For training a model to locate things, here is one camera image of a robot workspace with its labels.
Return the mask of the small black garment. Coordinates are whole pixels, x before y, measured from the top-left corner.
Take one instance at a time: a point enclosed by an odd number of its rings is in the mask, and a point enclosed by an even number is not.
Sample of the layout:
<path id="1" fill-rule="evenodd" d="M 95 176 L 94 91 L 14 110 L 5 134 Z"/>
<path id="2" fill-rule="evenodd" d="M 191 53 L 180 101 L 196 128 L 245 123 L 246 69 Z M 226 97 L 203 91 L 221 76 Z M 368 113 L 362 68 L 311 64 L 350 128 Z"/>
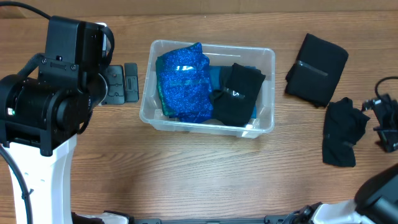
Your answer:
<path id="1" fill-rule="evenodd" d="M 353 101 L 344 97 L 331 102 L 325 113 L 323 127 L 323 162 L 337 167 L 354 167 L 353 147 L 366 133 L 369 116 L 353 107 Z"/>

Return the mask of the blue sequin fabric bundle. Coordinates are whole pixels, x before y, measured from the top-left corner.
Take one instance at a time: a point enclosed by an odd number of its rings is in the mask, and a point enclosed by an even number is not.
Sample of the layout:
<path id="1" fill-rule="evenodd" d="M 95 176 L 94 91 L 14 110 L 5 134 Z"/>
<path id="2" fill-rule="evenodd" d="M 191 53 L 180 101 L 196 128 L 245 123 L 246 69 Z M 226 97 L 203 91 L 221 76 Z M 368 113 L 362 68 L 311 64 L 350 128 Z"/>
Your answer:
<path id="1" fill-rule="evenodd" d="M 187 123 L 211 118 L 209 66 L 210 59 L 199 42 L 157 57 L 157 90 L 165 116 Z"/>

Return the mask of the large black garment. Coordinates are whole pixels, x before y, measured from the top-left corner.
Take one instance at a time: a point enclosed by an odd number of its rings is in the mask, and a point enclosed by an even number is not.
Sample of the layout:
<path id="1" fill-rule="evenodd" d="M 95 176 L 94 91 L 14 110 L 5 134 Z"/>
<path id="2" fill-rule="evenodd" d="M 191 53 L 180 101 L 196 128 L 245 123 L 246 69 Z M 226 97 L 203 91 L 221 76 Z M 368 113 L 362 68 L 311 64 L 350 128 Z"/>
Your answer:
<path id="1" fill-rule="evenodd" d="M 342 47 L 307 34 L 285 79 L 285 92 L 316 107 L 326 107 L 348 60 Z"/>

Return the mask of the blue denim jeans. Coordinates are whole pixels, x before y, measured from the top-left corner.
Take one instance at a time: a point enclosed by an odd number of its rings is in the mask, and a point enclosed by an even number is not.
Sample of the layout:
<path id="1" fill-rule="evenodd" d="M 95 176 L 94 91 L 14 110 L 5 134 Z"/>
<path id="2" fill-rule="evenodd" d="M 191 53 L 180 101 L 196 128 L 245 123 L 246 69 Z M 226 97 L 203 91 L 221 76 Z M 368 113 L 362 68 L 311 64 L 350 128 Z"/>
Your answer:
<path id="1" fill-rule="evenodd" d="M 213 90 L 221 90 L 224 79 L 232 72 L 232 66 L 209 66 L 210 81 Z"/>

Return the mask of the long black garment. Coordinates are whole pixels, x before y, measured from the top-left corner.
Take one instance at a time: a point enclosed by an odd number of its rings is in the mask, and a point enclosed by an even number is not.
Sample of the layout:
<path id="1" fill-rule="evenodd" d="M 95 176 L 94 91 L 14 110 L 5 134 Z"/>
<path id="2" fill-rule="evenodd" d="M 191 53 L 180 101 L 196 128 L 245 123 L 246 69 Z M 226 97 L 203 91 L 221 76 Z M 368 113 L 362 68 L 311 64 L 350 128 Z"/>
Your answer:
<path id="1" fill-rule="evenodd" d="M 212 117 L 226 126 L 247 125 L 265 78 L 260 70 L 237 63 L 220 67 L 220 85 L 210 95 Z"/>

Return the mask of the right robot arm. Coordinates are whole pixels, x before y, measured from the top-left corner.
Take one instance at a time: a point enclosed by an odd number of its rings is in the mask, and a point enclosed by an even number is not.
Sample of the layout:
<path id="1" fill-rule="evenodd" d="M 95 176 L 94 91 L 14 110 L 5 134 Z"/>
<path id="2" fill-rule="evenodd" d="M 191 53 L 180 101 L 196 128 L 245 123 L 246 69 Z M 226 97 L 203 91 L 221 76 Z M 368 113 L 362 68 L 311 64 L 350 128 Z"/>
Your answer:
<path id="1" fill-rule="evenodd" d="M 356 109 L 349 98 L 331 103 L 326 111 L 322 153 L 326 164 L 353 167 L 356 143 L 364 136 L 373 110 L 379 125 L 373 130 L 378 144 L 386 152 L 397 150 L 397 100 L 378 95 Z M 284 218 L 284 223 L 397 223 L 397 166 L 371 177 L 357 191 L 354 199 L 336 204 L 306 205 Z"/>

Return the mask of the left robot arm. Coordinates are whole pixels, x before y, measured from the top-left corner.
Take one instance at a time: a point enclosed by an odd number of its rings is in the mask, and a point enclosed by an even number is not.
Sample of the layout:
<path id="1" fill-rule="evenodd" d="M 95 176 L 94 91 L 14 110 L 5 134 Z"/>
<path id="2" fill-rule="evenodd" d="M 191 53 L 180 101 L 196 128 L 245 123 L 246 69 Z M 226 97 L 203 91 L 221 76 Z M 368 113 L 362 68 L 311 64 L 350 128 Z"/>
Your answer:
<path id="1" fill-rule="evenodd" d="M 18 223 L 133 223 L 106 210 L 71 210 L 71 166 L 77 137 L 107 95 L 102 72 L 111 54 L 65 59 L 35 54 L 1 80 L 1 156 L 13 184 Z"/>

